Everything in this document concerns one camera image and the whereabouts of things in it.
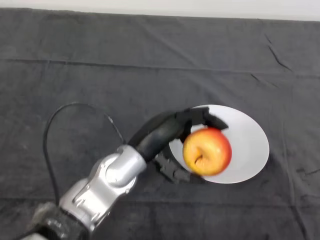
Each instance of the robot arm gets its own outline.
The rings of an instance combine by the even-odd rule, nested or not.
[[[117,199],[128,194],[137,176],[174,139],[182,142],[193,125],[220,130],[228,126],[199,107],[166,112],[149,120],[116,153],[99,160],[88,178],[78,181],[61,199],[59,207],[46,203],[35,213],[32,225],[37,234],[28,240],[86,240],[109,215]]]

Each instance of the apple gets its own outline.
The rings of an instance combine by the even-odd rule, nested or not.
[[[228,139],[216,128],[202,128],[191,133],[183,144],[183,159],[198,175],[221,173],[231,161],[232,149]]]

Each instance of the paper plate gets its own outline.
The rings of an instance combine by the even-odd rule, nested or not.
[[[231,107],[221,105],[203,105],[209,107],[209,113],[223,120],[228,129],[222,133],[229,140],[232,158],[228,167],[214,176],[203,176],[209,182],[234,184],[248,180],[258,174],[266,165],[269,157],[269,142],[259,124],[245,113]],[[191,132],[204,128],[196,125]],[[183,158],[183,144],[176,139],[169,144],[176,160],[189,172]]]

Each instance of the black cloth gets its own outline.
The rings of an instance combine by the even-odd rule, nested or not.
[[[317,240],[320,23],[0,10],[0,239],[53,200],[46,120],[80,101],[128,140],[150,117],[219,104],[255,119],[265,168],[237,184],[171,184],[150,165],[94,239]],[[63,193],[120,144],[103,115],[64,111],[48,148]]]

